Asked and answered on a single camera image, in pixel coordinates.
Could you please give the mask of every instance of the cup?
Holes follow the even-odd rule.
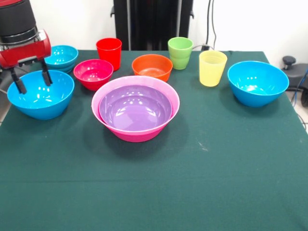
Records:
[[[192,53],[193,41],[185,37],[174,37],[168,41],[168,50],[173,68],[183,70],[187,67]]]
[[[117,38],[103,38],[96,43],[100,59],[112,64],[114,71],[120,68],[122,42]]]
[[[225,69],[227,59],[227,56],[220,51],[204,51],[200,53],[200,83],[207,87],[218,85]]]

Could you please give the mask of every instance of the blue cable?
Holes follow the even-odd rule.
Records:
[[[300,85],[302,85],[302,83],[305,81],[307,75],[308,75],[308,70],[306,71],[304,77],[302,78],[302,80],[300,81],[299,85],[297,86],[297,88],[296,88],[296,90],[295,90],[294,96],[293,96],[293,98],[292,98],[292,100],[291,100],[291,101],[293,101],[293,99],[294,99],[294,105],[293,105],[293,107],[295,107],[295,105],[296,105],[298,88],[299,88]]]

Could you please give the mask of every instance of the purple bowl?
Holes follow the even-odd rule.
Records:
[[[117,88],[100,103],[103,121],[120,130],[143,131],[168,121],[172,114],[169,99],[160,91],[143,85]]]

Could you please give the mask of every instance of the white wall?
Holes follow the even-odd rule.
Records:
[[[38,29],[44,29],[51,45],[96,49],[96,42],[115,37],[113,0],[30,0]]]
[[[113,0],[30,1],[38,28],[46,30],[52,45],[95,49],[97,40],[116,35]],[[207,3],[194,0],[189,38],[195,45],[205,43]],[[264,51],[276,66],[287,54],[308,62],[307,9],[307,0],[215,0],[216,49]]]
[[[207,0],[195,0],[189,37],[205,43]],[[308,63],[307,0],[215,0],[216,49],[264,51],[269,62],[281,66],[285,55]],[[210,31],[210,45],[213,32]]]

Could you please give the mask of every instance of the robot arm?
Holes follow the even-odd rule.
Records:
[[[45,84],[52,80],[44,58],[51,44],[44,30],[38,30],[29,0],[0,0],[0,67],[9,69],[20,93],[26,88],[15,73],[16,66],[41,62]]]

